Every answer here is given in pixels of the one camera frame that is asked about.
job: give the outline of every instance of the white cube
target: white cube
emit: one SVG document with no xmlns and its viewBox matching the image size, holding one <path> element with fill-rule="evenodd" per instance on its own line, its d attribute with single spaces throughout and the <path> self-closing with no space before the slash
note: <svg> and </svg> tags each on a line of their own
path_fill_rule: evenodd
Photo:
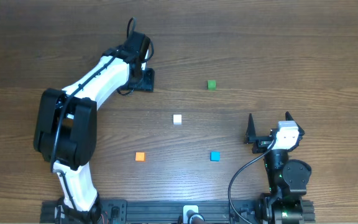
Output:
<svg viewBox="0 0 358 224">
<path fill-rule="evenodd" d="M 173 124 L 181 124 L 181 114 L 173 115 Z"/>
</svg>

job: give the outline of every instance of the wooden surface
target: wooden surface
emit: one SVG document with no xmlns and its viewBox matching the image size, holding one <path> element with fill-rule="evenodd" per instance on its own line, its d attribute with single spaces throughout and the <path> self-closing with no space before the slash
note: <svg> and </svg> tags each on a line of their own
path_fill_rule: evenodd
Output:
<svg viewBox="0 0 358 224">
<path fill-rule="evenodd" d="M 358 1 L 0 1 L 0 222 L 37 222 L 62 190 L 32 146 L 42 92 L 63 88 L 124 41 L 154 42 L 155 92 L 98 112 L 93 182 L 104 198 L 226 200 L 255 157 L 244 145 L 290 111 L 305 129 L 291 155 L 313 168 L 318 222 L 358 222 Z M 216 80 L 217 90 L 206 90 Z M 172 114 L 182 114 L 174 126 Z M 135 152 L 146 162 L 135 162 Z M 220 162 L 209 153 L 221 151 Z M 234 198 L 269 190 L 262 162 Z"/>
</svg>

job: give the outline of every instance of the blue block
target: blue block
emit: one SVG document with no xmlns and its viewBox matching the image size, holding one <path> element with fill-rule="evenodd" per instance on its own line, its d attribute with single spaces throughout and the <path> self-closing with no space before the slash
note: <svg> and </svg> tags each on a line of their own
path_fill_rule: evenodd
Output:
<svg viewBox="0 0 358 224">
<path fill-rule="evenodd" d="M 211 161 L 218 162 L 221 160 L 221 152 L 211 152 Z"/>
</svg>

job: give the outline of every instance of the orange block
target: orange block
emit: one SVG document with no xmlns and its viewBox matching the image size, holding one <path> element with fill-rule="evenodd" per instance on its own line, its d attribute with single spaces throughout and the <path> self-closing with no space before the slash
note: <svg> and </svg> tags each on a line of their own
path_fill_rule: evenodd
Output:
<svg viewBox="0 0 358 224">
<path fill-rule="evenodd" d="M 146 161 L 146 153 L 145 152 L 136 152 L 135 161 L 138 161 L 138 162 Z"/>
</svg>

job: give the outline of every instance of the small block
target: small block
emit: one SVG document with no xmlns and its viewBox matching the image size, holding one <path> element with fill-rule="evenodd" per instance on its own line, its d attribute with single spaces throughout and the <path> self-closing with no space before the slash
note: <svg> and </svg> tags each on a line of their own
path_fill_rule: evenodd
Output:
<svg viewBox="0 0 358 224">
<path fill-rule="evenodd" d="M 181 114 L 173 115 L 173 124 L 181 124 Z"/>
<path fill-rule="evenodd" d="M 216 80 L 208 80 L 208 90 L 216 90 Z"/>
<path fill-rule="evenodd" d="M 221 152 L 211 152 L 211 161 L 220 161 L 221 160 Z"/>
<path fill-rule="evenodd" d="M 146 161 L 146 153 L 145 152 L 136 152 L 135 161 L 137 161 L 137 162 Z"/>
</svg>

